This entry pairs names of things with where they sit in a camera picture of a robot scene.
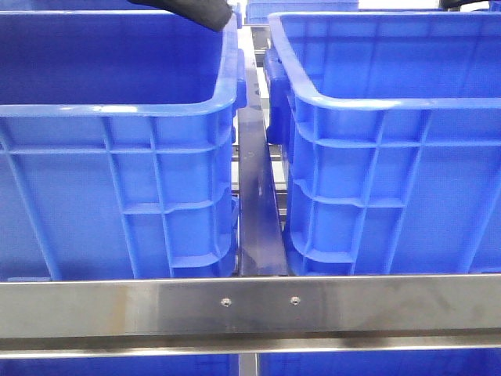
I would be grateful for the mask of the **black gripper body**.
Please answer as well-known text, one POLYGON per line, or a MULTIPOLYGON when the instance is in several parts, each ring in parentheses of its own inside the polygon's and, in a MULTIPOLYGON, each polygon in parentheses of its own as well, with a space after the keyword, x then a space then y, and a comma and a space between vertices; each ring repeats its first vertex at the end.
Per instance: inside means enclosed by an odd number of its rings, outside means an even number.
POLYGON ((482 0, 440 0, 440 9, 487 9, 493 1, 482 0))

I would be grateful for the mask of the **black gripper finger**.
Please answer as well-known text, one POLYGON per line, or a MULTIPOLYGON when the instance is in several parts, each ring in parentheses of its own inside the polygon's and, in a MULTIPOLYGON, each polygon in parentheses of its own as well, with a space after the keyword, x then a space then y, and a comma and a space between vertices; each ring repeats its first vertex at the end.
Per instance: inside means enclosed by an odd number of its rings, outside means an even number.
POLYGON ((169 11, 212 31, 221 31, 232 18, 232 7, 224 0, 138 0, 131 3, 169 11))

